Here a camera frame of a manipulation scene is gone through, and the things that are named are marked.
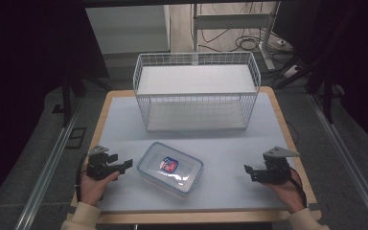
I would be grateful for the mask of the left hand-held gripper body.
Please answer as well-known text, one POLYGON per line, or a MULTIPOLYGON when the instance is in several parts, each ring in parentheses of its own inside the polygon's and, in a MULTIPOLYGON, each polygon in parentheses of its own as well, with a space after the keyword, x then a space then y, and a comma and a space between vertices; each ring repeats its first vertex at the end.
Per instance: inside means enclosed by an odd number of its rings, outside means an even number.
POLYGON ((110 171, 110 163, 107 162, 108 148, 97 145, 88 152, 87 175, 95 180, 102 180, 113 172, 110 171))

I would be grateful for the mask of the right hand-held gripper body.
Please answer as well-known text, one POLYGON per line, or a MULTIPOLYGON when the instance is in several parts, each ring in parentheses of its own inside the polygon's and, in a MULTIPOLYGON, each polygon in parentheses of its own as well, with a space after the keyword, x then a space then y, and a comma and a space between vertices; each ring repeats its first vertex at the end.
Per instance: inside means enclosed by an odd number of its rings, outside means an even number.
POLYGON ((281 147, 274 147, 264 152, 264 181, 260 183, 286 183, 291 178, 291 166, 288 162, 288 157, 298 156, 297 152, 281 147))

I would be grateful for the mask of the clear plastic container blue lid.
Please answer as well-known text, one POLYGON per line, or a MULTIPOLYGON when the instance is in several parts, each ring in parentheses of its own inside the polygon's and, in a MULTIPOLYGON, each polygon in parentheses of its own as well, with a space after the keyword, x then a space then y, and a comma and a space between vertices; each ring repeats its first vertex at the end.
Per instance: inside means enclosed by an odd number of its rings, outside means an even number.
POLYGON ((187 196, 203 170, 203 162, 160 142, 152 143, 137 164, 138 172, 161 188, 187 196))

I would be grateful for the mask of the white wire basket shelf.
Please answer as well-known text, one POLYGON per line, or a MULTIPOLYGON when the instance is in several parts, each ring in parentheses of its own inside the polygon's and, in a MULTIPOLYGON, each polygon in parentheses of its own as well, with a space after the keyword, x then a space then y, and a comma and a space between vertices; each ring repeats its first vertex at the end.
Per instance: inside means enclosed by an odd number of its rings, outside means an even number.
POLYGON ((250 52, 141 54, 133 75, 148 131, 246 129, 260 86, 250 52))

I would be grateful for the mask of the person's left hand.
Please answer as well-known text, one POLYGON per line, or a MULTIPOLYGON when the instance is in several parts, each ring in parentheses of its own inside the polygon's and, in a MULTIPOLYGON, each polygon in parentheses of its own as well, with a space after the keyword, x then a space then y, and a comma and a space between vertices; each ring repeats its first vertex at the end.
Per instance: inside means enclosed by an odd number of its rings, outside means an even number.
POLYGON ((82 203, 96 206, 104 194, 107 185, 119 177, 118 172, 110 174, 102 180, 89 177, 86 172, 80 174, 80 201, 82 203))

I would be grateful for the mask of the person's right hand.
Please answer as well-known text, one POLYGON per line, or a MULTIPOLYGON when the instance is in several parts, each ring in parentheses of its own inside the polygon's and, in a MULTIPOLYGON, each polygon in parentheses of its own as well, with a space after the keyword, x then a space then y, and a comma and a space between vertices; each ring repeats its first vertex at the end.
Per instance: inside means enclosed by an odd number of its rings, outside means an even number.
POLYGON ((301 197, 297 187, 290 181, 282 185, 266 184, 275 195, 285 204, 288 212, 292 215, 306 208, 304 199, 301 197))

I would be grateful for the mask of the black stand leg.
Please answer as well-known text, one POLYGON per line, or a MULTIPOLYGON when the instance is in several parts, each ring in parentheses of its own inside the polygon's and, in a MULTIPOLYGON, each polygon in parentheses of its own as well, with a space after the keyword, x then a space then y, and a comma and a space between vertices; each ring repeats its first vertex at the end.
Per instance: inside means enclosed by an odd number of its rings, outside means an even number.
POLYGON ((332 99, 341 98, 342 94, 333 92, 334 81, 329 74, 313 73, 305 88, 309 94, 316 94, 319 89, 322 89, 322 112, 327 121, 332 124, 332 99))
POLYGON ((63 115, 63 127, 67 127, 71 121, 72 105, 71 93, 77 97, 83 97, 86 93, 85 86, 80 78, 64 77, 61 80, 62 104, 56 104, 52 113, 63 115))

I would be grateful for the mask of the white cabinet panel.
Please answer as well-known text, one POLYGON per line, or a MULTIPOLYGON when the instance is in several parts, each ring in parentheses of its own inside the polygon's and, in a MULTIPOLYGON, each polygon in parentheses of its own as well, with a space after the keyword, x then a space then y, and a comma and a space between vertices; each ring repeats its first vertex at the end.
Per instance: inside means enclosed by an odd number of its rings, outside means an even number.
POLYGON ((86 8, 85 11, 105 55, 171 49, 167 5, 86 8))

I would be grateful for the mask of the black floor bracket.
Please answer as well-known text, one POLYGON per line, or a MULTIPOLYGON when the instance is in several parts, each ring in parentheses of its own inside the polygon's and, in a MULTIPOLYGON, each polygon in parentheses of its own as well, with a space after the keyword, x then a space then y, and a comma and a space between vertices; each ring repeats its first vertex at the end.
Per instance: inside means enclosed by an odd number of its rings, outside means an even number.
POLYGON ((85 127, 74 127, 68 137, 66 148, 70 150, 80 149, 85 137, 85 127))

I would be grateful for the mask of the grey metal floor rail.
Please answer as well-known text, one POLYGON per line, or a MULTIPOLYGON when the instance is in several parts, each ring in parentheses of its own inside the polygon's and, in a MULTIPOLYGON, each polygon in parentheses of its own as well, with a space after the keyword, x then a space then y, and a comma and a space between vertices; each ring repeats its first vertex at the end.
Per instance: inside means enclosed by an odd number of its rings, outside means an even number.
POLYGON ((74 124, 77 120, 80 108, 81 108, 82 99, 77 99, 73 105, 71 110, 71 118, 68 124, 61 130, 59 137, 57 138, 56 144, 51 150, 49 157, 42 168, 42 171, 34 184, 34 188, 29 195, 29 198, 24 206, 21 215, 15 224, 13 230, 30 230, 33 222, 35 220, 35 216, 38 212, 39 206, 45 196, 48 186, 53 178, 54 172, 58 165, 59 159, 65 149, 65 145, 67 140, 71 134, 71 131, 74 127, 74 124))
POLYGON ((364 202, 368 210, 368 182, 360 171, 357 163, 354 158, 348 151, 345 143, 341 139, 336 127, 332 124, 326 116, 322 112, 322 105, 319 99, 316 96, 308 95, 308 98, 312 104, 313 110, 316 113, 320 123, 324 127, 327 135, 329 136, 333 147, 336 150, 337 155, 341 159, 342 164, 344 165, 347 174, 351 177, 356 190, 358 191, 361 199, 364 202))

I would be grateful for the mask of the white metal desk frame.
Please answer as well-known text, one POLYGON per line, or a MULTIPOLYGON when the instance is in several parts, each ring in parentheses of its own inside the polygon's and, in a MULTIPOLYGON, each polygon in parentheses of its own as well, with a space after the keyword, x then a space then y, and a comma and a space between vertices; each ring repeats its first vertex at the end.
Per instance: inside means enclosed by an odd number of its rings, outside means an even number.
POLYGON ((264 29, 265 34, 263 39, 258 43, 258 48, 267 70, 273 71, 275 66, 268 53, 267 45, 279 6, 280 1, 276 1, 269 13, 203 15, 197 12, 197 4, 193 4, 193 51, 198 51, 197 36, 199 30, 264 29))

